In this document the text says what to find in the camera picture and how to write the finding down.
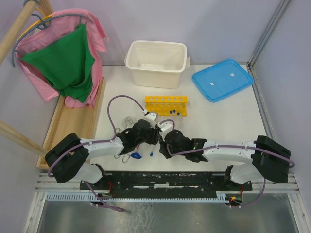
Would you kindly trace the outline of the yellow test tube rack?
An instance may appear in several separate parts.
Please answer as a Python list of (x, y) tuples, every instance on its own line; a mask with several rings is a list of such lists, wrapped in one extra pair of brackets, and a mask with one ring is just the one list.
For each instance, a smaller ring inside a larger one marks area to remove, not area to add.
[[(145, 108), (149, 112), (155, 112), (159, 116), (177, 116), (177, 112), (180, 112), (180, 116), (187, 116), (187, 102), (186, 96), (145, 96), (144, 97)], [(176, 110), (176, 113), (170, 114), (170, 110)]]

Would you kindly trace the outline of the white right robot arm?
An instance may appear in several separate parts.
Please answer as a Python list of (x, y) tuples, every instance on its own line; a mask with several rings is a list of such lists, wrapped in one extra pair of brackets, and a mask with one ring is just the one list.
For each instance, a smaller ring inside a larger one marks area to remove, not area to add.
[(260, 179), (287, 183), (289, 170), (295, 166), (290, 159), (291, 152), (264, 135), (255, 141), (225, 144), (203, 138), (189, 139), (181, 131), (172, 130), (161, 137), (159, 143), (159, 151), (167, 159), (183, 156), (195, 163), (237, 162), (226, 168), (223, 177), (223, 184), (229, 190)]

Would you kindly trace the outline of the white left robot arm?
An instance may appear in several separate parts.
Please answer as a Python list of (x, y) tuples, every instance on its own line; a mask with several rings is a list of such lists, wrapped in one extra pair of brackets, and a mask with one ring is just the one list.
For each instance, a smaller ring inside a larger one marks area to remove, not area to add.
[(132, 128), (116, 134), (115, 139), (82, 139), (71, 133), (45, 155), (48, 176), (54, 177), (58, 183), (78, 179), (91, 183), (96, 189), (103, 189), (107, 185), (103, 169), (86, 163), (87, 160), (131, 154), (140, 144), (155, 145), (159, 138), (160, 128), (143, 119)]

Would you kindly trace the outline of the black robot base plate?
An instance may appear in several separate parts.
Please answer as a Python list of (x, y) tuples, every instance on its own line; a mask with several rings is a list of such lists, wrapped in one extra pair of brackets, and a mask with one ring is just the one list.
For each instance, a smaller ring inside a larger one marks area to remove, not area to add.
[(236, 184), (224, 172), (108, 171), (90, 187), (130, 199), (214, 198), (217, 191), (253, 190), (250, 181)]

